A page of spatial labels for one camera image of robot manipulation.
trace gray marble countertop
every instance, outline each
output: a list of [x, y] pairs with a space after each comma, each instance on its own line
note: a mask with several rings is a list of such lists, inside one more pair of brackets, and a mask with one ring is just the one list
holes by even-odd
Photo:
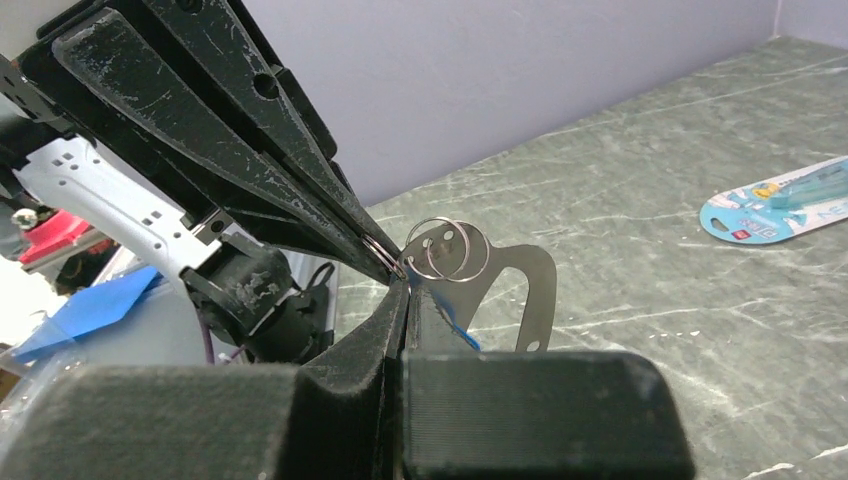
[[[715, 193], [848, 154], [848, 52], [781, 38], [370, 209], [398, 243], [435, 215], [533, 243], [559, 275], [551, 350], [624, 349], [672, 387], [699, 479], [848, 476], [848, 223], [723, 244]], [[385, 290], [342, 273], [340, 335]], [[526, 281], [471, 325], [510, 350]]]

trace cable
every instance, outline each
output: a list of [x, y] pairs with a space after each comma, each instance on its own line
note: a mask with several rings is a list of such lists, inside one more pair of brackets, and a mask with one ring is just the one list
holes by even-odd
[[203, 320], [198, 316], [197, 321], [200, 323], [200, 336], [203, 338], [203, 351], [206, 354], [206, 363], [215, 365], [215, 349], [212, 347], [212, 332], [209, 331], [209, 325], [203, 323]]
[[[336, 271], [336, 266], [333, 265], [333, 262], [327, 262], [327, 263], [321, 265], [320, 267], [318, 267], [317, 270], [315, 270], [315, 273], [312, 274], [312, 278], [310, 278], [309, 283], [306, 284], [306, 289], [309, 290], [310, 288], [312, 288], [316, 285], [323, 285], [323, 284], [327, 283], [330, 280], [330, 277], [333, 276], [333, 273], [335, 273], [335, 271]], [[316, 280], [318, 280], [318, 277], [322, 273], [324, 274], [324, 276], [321, 278], [321, 281], [316, 282]]]

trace metal bracket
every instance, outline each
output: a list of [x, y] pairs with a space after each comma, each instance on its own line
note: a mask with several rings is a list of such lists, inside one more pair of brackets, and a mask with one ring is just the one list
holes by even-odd
[[57, 139], [27, 156], [15, 175], [43, 204], [86, 219], [159, 270], [175, 288], [180, 273], [197, 268], [221, 243], [197, 239], [185, 212], [106, 162], [84, 138]]
[[[427, 265], [426, 245], [430, 244], [433, 265], [442, 272], [456, 269], [463, 261], [465, 248], [468, 248], [468, 260], [462, 272], [471, 272], [472, 275], [480, 272], [473, 280], [455, 283], [422, 279], [426, 286], [450, 304], [454, 309], [454, 322], [462, 329], [468, 329], [471, 325], [480, 303], [501, 272], [505, 268], [520, 270], [527, 277], [529, 288], [515, 350], [517, 352], [547, 350], [556, 309], [557, 274], [556, 264], [551, 255], [535, 245], [498, 248], [488, 243], [483, 234], [473, 226], [468, 224], [461, 224], [461, 226], [468, 236], [467, 246], [452, 225], [441, 225], [427, 230], [412, 240], [401, 253], [401, 258], [407, 259], [411, 256], [417, 268], [423, 273], [440, 276]], [[488, 262], [486, 261], [487, 244]]]

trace purple wire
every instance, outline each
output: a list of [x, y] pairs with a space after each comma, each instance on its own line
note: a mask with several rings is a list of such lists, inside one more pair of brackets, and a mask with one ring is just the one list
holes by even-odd
[[209, 326], [200, 321], [200, 335], [203, 337], [203, 350], [206, 353], [206, 363], [215, 365], [215, 349], [212, 347], [212, 333]]

